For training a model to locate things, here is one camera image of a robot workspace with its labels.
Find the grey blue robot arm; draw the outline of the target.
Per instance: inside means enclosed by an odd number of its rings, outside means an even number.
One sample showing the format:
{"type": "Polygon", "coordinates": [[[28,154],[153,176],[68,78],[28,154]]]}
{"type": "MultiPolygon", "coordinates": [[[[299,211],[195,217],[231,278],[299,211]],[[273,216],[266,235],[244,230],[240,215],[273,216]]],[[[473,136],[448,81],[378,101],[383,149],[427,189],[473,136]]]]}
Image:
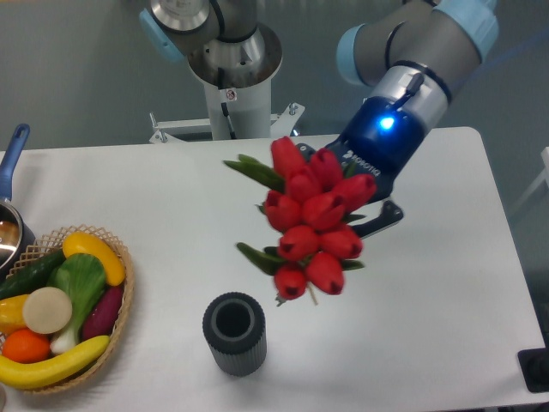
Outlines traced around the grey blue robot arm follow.
{"type": "MultiPolygon", "coordinates": [[[[364,100],[329,145],[342,164],[371,175],[378,217],[355,227],[368,237],[397,223],[396,177],[437,125],[498,36],[493,1],[406,1],[381,21],[347,30],[335,58],[341,76],[366,85],[364,100]]],[[[143,32],[165,59],[186,60],[202,83],[215,140],[273,137],[271,81],[281,43],[254,1],[150,1],[143,32]]]]}

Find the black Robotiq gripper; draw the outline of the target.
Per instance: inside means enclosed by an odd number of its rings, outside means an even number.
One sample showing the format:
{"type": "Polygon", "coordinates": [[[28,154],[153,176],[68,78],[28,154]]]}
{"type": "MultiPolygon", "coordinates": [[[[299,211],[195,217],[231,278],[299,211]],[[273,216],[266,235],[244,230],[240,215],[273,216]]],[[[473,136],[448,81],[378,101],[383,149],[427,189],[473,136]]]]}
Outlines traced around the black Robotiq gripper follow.
{"type": "MultiPolygon", "coordinates": [[[[377,191],[373,203],[345,216],[345,222],[361,238],[394,226],[404,217],[403,209],[388,197],[394,181],[414,152],[423,142],[426,133],[419,120],[405,110],[395,110],[390,100],[372,97],[365,101],[344,131],[326,146],[339,162],[354,161],[355,175],[370,174],[377,191]]],[[[305,143],[296,148],[305,160],[317,152],[305,143]]]]}

